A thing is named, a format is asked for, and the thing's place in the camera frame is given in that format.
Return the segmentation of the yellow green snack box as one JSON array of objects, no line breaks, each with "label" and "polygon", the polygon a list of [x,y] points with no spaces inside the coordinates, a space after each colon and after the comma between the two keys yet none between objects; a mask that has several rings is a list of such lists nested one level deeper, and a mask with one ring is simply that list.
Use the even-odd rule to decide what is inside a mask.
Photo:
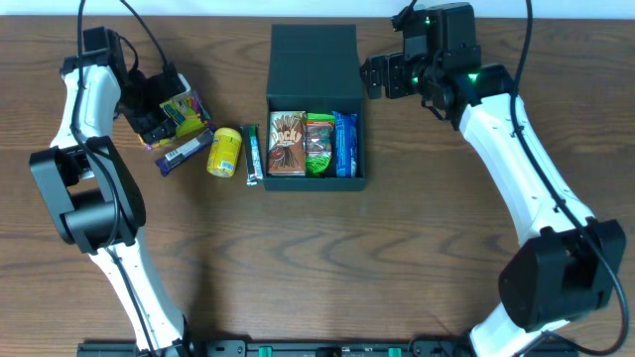
[{"label": "yellow green snack box", "polygon": [[154,150],[174,142],[202,128],[211,128],[211,115],[207,112],[198,93],[188,90],[173,96],[159,105],[163,116],[158,128],[139,135],[147,150]]}]

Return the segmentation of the blue cookie pack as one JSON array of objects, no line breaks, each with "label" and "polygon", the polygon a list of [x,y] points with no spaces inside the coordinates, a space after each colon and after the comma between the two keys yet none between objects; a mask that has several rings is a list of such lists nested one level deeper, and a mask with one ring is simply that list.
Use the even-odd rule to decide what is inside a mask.
[{"label": "blue cookie pack", "polygon": [[335,169],[338,178],[354,178],[358,161],[358,115],[332,112],[335,134]]}]

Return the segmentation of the purple chocolate bar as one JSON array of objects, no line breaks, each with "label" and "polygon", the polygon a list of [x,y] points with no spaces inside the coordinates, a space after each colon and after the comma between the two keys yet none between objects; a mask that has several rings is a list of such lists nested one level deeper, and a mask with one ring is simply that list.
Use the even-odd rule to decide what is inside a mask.
[{"label": "purple chocolate bar", "polygon": [[207,128],[198,136],[182,144],[176,149],[167,152],[163,157],[155,161],[163,177],[166,177],[173,169],[187,161],[191,156],[207,148],[213,141],[214,131]]}]

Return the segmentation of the yellow mentos bottle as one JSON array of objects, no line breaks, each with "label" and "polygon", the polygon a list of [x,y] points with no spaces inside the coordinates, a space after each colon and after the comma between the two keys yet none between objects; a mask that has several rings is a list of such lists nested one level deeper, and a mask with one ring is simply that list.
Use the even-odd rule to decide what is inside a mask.
[{"label": "yellow mentos bottle", "polygon": [[230,178],[234,175],[242,146],[241,134],[232,128],[215,131],[208,156],[206,170],[209,174]]}]

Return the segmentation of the green gummy candy bag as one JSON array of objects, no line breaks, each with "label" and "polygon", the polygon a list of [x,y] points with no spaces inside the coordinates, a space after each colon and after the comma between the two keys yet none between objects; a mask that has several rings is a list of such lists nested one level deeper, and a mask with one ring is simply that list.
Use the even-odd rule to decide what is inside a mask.
[{"label": "green gummy candy bag", "polygon": [[330,164],[333,130],[332,114],[307,114],[305,152],[307,174],[311,177],[324,174]]}]

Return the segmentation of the small green red candy bar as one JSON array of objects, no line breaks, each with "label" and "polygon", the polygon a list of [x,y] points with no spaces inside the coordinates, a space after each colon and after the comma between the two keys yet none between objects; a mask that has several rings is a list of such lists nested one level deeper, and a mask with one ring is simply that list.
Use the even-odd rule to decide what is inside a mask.
[{"label": "small green red candy bar", "polygon": [[245,157],[247,164],[247,185],[254,186],[264,179],[260,145],[258,139],[258,124],[250,124],[241,127]]}]

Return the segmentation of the brown pocky box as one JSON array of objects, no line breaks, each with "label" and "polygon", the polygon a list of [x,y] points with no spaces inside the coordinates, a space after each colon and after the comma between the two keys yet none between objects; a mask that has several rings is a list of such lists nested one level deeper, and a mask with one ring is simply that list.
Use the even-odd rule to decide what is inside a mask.
[{"label": "brown pocky box", "polygon": [[305,111],[270,113],[268,174],[281,177],[306,175]]}]

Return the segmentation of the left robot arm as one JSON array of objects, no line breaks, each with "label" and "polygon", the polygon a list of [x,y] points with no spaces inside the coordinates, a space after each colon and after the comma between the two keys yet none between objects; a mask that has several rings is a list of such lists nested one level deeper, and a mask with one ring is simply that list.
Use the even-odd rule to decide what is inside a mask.
[{"label": "left robot arm", "polygon": [[78,53],[61,67],[60,129],[29,167],[59,235],[101,269],[135,330],[132,342],[85,341],[77,355],[193,356],[187,320],[147,248],[143,196],[112,141],[119,113],[136,131],[163,126],[161,103],[190,86],[170,62],[151,77],[126,66],[126,42],[104,27],[79,30]]}]

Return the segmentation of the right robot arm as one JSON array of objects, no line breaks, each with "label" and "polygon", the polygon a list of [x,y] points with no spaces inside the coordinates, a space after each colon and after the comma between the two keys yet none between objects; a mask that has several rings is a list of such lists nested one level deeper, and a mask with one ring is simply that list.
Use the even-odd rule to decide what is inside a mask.
[{"label": "right robot arm", "polygon": [[360,69],[370,98],[420,95],[476,151],[495,182],[519,249],[498,278],[500,302],[455,348],[458,356],[577,355],[583,347],[560,329],[616,298],[620,330],[630,313],[618,270],[626,236],[599,221],[566,184],[542,146],[519,94],[520,72],[485,64],[466,2],[421,7],[411,2],[391,24],[400,52],[371,57]]}]

